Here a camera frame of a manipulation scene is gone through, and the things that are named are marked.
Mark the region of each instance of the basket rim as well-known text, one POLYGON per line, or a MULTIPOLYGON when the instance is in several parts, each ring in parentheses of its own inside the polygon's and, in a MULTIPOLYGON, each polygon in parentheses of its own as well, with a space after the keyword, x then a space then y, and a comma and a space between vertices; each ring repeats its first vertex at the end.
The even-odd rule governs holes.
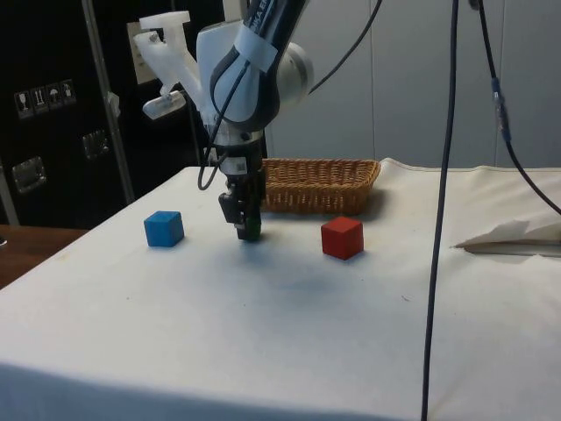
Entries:
POLYGON ((367 178, 362 182, 355 182, 353 184, 347 185, 333 185, 333 184, 322 184, 320 182, 314 183, 304 183, 304 182, 267 182, 266 186, 268 189, 323 189, 327 191, 341 191, 341 189, 363 189, 370 187, 378 178, 381 171, 381 164, 377 160, 325 160, 325 159, 290 159, 290 158, 267 158, 263 161, 266 162, 330 162, 330 163, 348 163, 348 162, 364 162, 373 164, 373 171, 367 176, 367 178))

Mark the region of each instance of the black cabinet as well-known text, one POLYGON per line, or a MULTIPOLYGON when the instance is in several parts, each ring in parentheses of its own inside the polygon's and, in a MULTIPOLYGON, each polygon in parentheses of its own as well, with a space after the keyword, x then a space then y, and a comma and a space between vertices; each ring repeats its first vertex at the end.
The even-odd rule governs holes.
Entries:
POLYGON ((93 0, 110 86, 120 98, 119 129, 135 196, 144 195, 183 168, 197 165, 195 141, 205 145, 208 140, 198 114, 190 113, 189 108, 157 121, 142 112, 147 101, 160 96, 161 83, 138 84, 127 24, 169 12, 172 4, 177 10, 189 10, 191 22, 185 30, 188 47, 195 54, 198 32, 224 21, 222 0, 93 0))
POLYGON ((7 0, 0 157, 22 225, 91 228, 125 205, 82 5, 7 0))
POLYGON ((6 217, 6 212, 4 210, 4 206, 2 205, 2 201, 0 201, 0 224, 8 224, 8 217, 6 217))

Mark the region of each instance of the sticker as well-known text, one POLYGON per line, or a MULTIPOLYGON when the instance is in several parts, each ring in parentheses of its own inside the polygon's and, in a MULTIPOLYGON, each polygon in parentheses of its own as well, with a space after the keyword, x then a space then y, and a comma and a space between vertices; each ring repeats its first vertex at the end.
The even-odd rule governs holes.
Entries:
POLYGON ((58 83, 51 83, 46 85, 46 97, 49 102, 49 108, 51 110, 56 110, 60 108, 62 103, 62 92, 60 91, 60 86, 58 83))
POLYGON ((16 108, 18 109, 19 119, 24 119, 33 116, 32 100, 29 91, 18 92, 14 94, 16 101, 16 108))
POLYGON ((41 86, 40 88, 34 88, 30 91, 30 94, 32 96, 32 104, 35 114, 42 114, 49 111, 44 87, 41 86))
POLYGON ((76 93, 74 91, 74 83, 72 82, 72 79, 62 81, 60 83, 60 89, 62 94, 62 102, 65 105, 76 103, 76 93))
POLYGON ((247 174, 247 161, 245 158, 227 158, 224 160, 220 169, 226 175, 246 175, 247 174))

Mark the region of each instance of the wall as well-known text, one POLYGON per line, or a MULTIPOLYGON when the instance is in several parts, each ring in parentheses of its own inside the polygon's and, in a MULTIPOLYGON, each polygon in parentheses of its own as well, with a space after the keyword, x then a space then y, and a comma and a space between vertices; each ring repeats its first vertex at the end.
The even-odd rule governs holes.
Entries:
MULTIPOLYGON (((311 0, 295 34, 319 80, 364 27, 375 0, 311 0)), ((495 127, 479 14, 460 1, 458 102, 451 164, 509 166, 495 127)), ((525 166, 561 166, 561 2, 488 0, 495 66, 525 166)), ((278 157, 392 157, 437 166, 442 157, 451 2, 386 0, 370 38, 339 73, 267 130, 278 157)))

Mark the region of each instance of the metal pole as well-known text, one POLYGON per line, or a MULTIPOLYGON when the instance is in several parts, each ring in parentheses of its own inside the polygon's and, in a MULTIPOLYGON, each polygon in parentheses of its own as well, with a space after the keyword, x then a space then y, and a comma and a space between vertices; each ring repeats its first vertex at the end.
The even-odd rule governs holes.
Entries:
POLYGON ((124 199, 127 204, 134 202, 134 191, 132 190, 131 175, 129 173, 129 166, 126 161, 124 153, 123 139, 119 131, 119 125, 113 111, 110 108, 108 95, 111 91, 109 77, 107 76, 107 68, 105 67, 105 59, 103 58, 102 43, 99 39, 99 32, 97 30, 96 14, 94 13, 94 5, 91 0, 82 0, 82 8, 84 10, 84 17, 86 19, 86 26, 88 27, 89 43, 91 44, 91 51, 94 56, 96 64, 97 79, 99 80, 99 88, 102 91, 103 107, 105 108, 105 116, 110 128, 110 135, 113 141, 113 148, 115 149, 115 157, 119 168, 121 177, 121 185, 123 187, 124 199))
POLYGON ((2 205, 4 206, 6 217, 8 217, 10 225, 19 225, 18 214, 16 213, 16 208, 11 200, 10 188, 8 187, 8 182, 6 181, 6 174, 4 173, 2 161, 0 161, 0 200, 2 200, 2 205))

